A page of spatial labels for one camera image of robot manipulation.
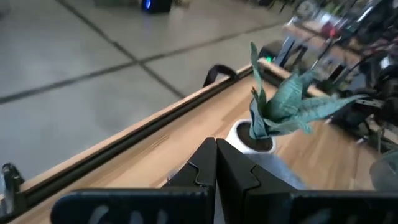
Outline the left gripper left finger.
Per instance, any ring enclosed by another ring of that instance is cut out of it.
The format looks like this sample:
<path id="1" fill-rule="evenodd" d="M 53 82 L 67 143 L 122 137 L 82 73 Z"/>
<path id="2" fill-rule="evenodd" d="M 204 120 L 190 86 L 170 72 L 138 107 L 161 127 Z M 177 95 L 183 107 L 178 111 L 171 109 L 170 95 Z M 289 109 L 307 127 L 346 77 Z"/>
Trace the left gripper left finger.
<path id="1" fill-rule="evenodd" d="M 55 202 L 51 224 L 213 224 L 216 162 L 206 138 L 162 187 L 74 190 Z"/>

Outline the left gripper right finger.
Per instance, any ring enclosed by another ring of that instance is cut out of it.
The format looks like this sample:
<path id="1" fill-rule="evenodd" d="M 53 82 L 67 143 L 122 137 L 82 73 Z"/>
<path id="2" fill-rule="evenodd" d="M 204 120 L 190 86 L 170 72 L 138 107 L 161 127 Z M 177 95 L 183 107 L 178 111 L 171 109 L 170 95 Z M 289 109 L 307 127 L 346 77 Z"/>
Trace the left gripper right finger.
<path id="1" fill-rule="evenodd" d="M 226 224 L 398 224 L 398 193 L 298 190 L 217 139 Z"/>

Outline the snake plant in white pot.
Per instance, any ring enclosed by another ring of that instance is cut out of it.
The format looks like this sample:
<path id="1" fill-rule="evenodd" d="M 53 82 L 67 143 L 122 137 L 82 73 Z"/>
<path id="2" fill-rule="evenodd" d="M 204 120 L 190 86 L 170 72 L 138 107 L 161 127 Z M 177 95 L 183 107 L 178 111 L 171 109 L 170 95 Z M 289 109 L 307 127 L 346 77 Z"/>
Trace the snake plant in white pot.
<path id="1" fill-rule="evenodd" d="M 299 129 L 310 134 L 311 121 L 331 116 L 349 103 L 362 99 L 362 95 L 346 98 L 318 96 L 306 98 L 305 94 L 315 76 L 308 70 L 300 73 L 295 69 L 285 79 L 272 98 L 267 98 L 262 86 L 259 66 L 259 54 L 255 44 L 251 44 L 251 64 L 257 87 L 252 88 L 252 100 L 249 105 L 250 119 L 236 121 L 226 138 L 232 146 L 242 152 L 263 169 L 285 181 L 292 187 L 304 190 L 306 185 L 274 153 L 277 149 L 276 138 L 291 134 Z"/>

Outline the wooden workbench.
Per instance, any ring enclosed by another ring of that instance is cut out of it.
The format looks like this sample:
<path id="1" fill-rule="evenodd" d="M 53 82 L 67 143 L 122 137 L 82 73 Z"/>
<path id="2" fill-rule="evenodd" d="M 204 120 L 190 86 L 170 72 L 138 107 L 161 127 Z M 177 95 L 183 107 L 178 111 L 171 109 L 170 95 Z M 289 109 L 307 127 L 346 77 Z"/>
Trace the wooden workbench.
<path id="1" fill-rule="evenodd" d="M 300 0 L 283 31 L 354 65 L 398 45 L 398 0 Z"/>

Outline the black device with blue light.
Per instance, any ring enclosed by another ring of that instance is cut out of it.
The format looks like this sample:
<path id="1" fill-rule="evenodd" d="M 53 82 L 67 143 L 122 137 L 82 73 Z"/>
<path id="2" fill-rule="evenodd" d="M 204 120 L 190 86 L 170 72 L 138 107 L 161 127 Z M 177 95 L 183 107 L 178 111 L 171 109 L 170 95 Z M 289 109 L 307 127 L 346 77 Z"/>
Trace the black device with blue light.
<path id="1" fill-rule="evenodd" d="M 141 9 L 147 13 L 169 13 L 172 0 L 142 0 Z"/>

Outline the black aluminium table frame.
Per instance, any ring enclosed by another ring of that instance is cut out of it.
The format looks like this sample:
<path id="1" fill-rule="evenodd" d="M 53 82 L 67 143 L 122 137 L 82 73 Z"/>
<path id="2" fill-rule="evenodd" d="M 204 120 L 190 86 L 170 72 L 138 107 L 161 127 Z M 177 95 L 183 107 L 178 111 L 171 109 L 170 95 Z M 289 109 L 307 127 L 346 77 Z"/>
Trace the black aluminium table frame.
<path id="1" fill-rule="evenodd" d="M 247 68 L 233 78 L 202 89 L 195 96 L 184 99 L 143 125 L 117 137 L 109 144 L 102 145 L 97 151 L 76 161 L 38 186 L 20 190 L 21 177 L 18 170 L 12 164 L 4 165 L 2 179 L 7 185 L 7 190 L 5 197 L 0 201 L 0 224 L 8 224 L 40 203 L 44 205 L 41 214 L 50 221 L 52 207 L 60 197 L 78 189 L 104 188 L 92 187 L 95 177 L 105 177 L 108 172 L 121 167 L 123 159 L 126 159 L 129 153 L 137 152 L 140 144 L 158 146 L 157 140 L 161 129 L 170 126 L 172 130 L 176 130 L 178 119 L 197 118 L 200 109 L 210 110 L 214 114 L 219 113 L 221 103 L 236 93 L 243 78 L 250 74 L 252 68 Z M 185 136 L 179 136 L 172 141 L 171 155 L 149 162 L 144 168 L 144 173 L 154 177 L 169 169 L 179 171 L 206 138 L 214 138 L 210 135 L 211 128 L 210 122 L 206 122 L 203 126 L 194 125 L 188 128 Z"/>

